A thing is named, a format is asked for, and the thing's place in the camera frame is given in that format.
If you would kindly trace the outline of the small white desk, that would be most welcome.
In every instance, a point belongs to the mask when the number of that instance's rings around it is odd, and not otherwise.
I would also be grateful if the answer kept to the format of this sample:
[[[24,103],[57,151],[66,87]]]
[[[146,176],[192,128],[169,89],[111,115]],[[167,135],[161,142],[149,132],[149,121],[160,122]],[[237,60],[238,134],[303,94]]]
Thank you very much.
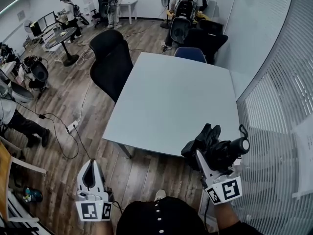
[[[138,0],[125,0],[121,3],[121,17],[128,18],[129,25],[133,24],[133,20],[137,20],[137,3]]]

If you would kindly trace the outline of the white stool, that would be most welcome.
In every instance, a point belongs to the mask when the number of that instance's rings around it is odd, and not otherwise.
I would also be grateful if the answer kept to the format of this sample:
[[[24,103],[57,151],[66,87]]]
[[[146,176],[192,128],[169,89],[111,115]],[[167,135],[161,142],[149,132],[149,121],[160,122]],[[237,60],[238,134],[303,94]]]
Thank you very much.
[[[56,32],[54,29],[46,31],[42,35],[42,49],[44,52],[48,52],[55,61],[61,62],[61,55],[63,54],[63,51],[61,50],[62,45],[56,44],[56,41],[54,40],[55,36]]]

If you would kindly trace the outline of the white table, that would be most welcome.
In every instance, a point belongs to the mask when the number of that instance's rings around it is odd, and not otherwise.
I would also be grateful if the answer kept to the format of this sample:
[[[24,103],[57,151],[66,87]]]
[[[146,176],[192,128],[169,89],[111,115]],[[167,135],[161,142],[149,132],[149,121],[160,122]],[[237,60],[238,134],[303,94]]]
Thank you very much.
[[[141,53],[113,109],[103,139],[180,156],[210,123],[220,139],[240,136],[227,69],[174,56]]]

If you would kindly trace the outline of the person's black shirt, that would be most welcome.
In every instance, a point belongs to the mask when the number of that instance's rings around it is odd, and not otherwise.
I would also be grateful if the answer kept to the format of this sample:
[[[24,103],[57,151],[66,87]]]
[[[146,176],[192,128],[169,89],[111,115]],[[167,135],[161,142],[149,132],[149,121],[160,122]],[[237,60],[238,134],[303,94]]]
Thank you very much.
[[[186,202],[165,197],[157,202],[135,201],[121,215],[116,235],[210,235],[198,213]],[[211,235],[263,235],[240,221]]]

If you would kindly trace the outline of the teal bag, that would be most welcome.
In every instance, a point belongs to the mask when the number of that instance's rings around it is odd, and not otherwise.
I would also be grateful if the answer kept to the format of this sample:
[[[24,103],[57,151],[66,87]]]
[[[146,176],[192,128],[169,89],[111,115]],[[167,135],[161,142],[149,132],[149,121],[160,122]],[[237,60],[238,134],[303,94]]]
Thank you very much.
[[[23,200],[25,202],[42,202],[43,195],[38,189],[26,187],[23,189]]]

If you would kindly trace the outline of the printed paper sheet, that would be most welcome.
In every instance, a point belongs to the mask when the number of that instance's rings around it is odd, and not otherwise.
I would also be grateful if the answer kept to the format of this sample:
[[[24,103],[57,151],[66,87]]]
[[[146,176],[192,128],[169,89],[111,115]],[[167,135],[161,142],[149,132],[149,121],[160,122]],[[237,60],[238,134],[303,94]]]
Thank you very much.
[[[302,196],[313,193],[313,113],[294,127],[298,152],[298,191],[292,194],[299,200]]]

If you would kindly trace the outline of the computer monitor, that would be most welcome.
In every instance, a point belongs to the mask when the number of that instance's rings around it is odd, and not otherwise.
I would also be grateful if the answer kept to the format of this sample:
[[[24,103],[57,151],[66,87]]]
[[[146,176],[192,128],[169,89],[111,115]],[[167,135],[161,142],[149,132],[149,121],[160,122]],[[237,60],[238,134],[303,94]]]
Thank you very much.
[[[47,15],[43,16],[44,23],[46,27],[49,27],[56,23],[56,15],[54,11],[48,13]]]
[[[30,29],[35,37],[41,35],[46,28],[46,20],[44,17],[40,18],[38,21],[35,21],[30,25]]]

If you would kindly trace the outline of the grey shell office chair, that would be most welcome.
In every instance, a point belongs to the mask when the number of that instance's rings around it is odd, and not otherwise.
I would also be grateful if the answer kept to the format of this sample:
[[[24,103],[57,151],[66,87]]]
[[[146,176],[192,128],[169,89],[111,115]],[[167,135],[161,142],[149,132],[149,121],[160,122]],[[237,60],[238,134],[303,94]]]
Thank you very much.
[[[188,36],[191,23],[186,18],[174,18],[170,28],[170,36],[174,42],[183,44]]]

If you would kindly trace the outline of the black mesh office chair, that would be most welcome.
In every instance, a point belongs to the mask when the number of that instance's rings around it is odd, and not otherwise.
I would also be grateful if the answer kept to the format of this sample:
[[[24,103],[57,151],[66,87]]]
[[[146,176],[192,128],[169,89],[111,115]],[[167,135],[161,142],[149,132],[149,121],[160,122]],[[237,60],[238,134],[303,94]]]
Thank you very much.
[[[95,36],[89,47],[95,55],[90,69],[92,81],[117,102],[134,67],[127,41],[119,31],[109,29]]]

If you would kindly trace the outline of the white water dispenser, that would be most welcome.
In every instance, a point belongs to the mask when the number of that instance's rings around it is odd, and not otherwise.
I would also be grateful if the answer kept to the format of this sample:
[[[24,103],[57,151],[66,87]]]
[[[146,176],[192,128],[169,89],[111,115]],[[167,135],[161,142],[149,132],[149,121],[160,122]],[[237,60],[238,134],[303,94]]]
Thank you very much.
[[[88,14],[95,10],[94,2],[93,0],[83,0],[84,3],[84,13]]]

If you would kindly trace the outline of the black umbrella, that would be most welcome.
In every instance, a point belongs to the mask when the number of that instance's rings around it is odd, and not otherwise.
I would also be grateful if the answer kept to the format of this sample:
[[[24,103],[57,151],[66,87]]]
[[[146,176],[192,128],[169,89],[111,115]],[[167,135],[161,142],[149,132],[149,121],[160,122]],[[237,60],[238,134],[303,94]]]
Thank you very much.
[[[210,170],[230,174],[230,167],[235,160],[250,150],[248,131],[244,125],[239,125],[239,131],[242,137],[233,141],[220,141],[221,127],[212,127],[207,123],[198,136],[182,149],[181,155],[190,167],[203,174],[205,171],[200,158],[204,158],[204,165]]]

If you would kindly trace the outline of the person's left forearm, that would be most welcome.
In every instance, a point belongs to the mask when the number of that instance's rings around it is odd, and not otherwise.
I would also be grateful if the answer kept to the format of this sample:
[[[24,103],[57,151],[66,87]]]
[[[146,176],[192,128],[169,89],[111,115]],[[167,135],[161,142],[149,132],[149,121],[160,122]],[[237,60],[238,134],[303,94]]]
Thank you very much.
[[[114,235],[111,221],[101,221],[95,223],[95,231],[93,235]]]

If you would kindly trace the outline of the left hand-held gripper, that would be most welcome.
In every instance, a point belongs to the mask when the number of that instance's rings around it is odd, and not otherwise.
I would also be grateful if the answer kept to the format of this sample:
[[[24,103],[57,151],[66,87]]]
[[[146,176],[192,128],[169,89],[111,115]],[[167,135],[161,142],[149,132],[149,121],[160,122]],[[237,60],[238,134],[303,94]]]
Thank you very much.
[[[95,159],[90,159],[77,175],[77,201],[75,202],[81,221],[110,221],[113,194],[105,191],[103,171]],[[83,192],[83,189],[97,193]]]

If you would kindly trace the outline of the person's right forearm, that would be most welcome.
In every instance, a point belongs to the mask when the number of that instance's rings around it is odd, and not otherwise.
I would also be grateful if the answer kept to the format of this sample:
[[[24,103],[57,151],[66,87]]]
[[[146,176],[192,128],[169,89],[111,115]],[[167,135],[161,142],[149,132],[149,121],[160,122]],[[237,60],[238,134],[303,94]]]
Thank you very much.
[[[215,205],[214,213],[219,230],[224,230],[240,222],[229,202]]]

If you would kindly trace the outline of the round yellow table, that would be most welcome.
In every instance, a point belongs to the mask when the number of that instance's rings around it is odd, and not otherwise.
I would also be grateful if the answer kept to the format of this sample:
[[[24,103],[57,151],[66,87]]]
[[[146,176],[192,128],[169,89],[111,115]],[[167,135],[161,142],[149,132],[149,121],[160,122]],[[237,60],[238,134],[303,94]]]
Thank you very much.
[[[193,23],[197,24],[201,20],[212,21],[207,15],[205,15],[202,11],[198,11],[196,16],[193,19]]]

